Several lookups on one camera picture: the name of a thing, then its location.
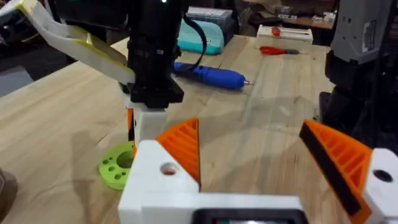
gray machine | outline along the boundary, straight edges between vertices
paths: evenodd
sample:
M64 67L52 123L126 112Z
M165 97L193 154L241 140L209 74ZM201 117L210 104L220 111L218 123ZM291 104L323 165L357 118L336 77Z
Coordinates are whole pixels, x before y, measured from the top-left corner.
M326 76L321 122L371 147L398 148L396 0L340 2Z

white bracket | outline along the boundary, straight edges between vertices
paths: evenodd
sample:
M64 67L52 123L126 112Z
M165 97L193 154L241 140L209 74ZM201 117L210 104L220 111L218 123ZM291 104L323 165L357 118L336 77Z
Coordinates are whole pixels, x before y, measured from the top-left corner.
M363 198L372 210L366 224L398 222L398 157L388 149L373 149Z
M160 135L166 126L164 109L149 109L143 103L134 103L134 137L138 148L142 140L152 140Z
M200 208L302 210L297 196L200 193L157 141L141 141L119 203L121 224L189 224Z

cable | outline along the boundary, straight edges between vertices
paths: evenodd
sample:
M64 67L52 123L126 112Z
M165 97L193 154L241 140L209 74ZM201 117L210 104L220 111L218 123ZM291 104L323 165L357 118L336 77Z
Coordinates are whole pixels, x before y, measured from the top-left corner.
M201 51L201 55L200 55L199 59L191 67L186 68L186 70L184 70L184 71L187 71L187 70L193 71L200 64L201 59L203 58L203 55L206 52L207 39L206 39L206 35L205 35L205 32L203 31L203 29L195 21L191 20L186 14L184 14L183 19L184 19L184 22L188 26L192 27L199 34L199 36L201 38L201 42L202 42L202 51ZM181 71L181 70L175 70L174 68L173 68L173 71L174 71L174 73L184 72L184 71Z

circular hole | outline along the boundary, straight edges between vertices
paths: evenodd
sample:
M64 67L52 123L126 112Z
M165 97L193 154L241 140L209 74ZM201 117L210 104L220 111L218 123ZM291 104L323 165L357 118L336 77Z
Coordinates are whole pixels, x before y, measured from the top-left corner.
M116 159L116 164L122 168L130 168L132 164L131 151L121 153Z
M160 167L160 171L163 175L174 175L177 173L178 167L174 163L168 162Z
M381 181L391 183L393 181L391 175L384 170L374 170L373 174Z

wooden workbench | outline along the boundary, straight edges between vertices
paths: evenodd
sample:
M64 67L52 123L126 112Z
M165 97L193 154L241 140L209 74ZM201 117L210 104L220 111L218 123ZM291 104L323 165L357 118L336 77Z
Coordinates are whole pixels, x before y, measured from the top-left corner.
M115 47L126 53L126 41ZM263 56L251 37L236 36L203 64L240 72L254 85L227 91L177 79L185 91L168 126L197 116L202 191L299 195L310 223L339 223L335 196L298 137L330 91L326 47ZM183 53L183 62L197 54ZM115 81L75 63L0 98L0 167L19 182L4 223L118 223L120 191L97 165L127 139L126 111Z

